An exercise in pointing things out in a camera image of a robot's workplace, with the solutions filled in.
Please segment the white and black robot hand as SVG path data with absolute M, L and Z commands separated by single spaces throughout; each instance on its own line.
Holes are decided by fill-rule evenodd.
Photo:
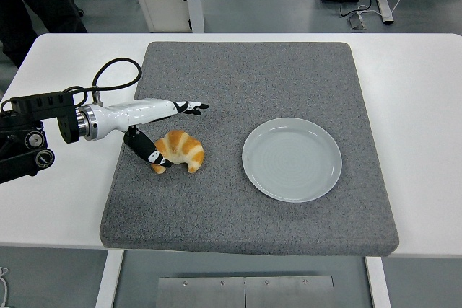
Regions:
M 150 164 L 170 167 L 152 142 L 137 126 L 169 118 L 178 113 L 200 115 L 209 106 L 201 102 L 146 98 L 110 107 L 90 105 L 88 140 L 100 140 L 112 131 L 124 133 L 124 143 L 141 159 Z

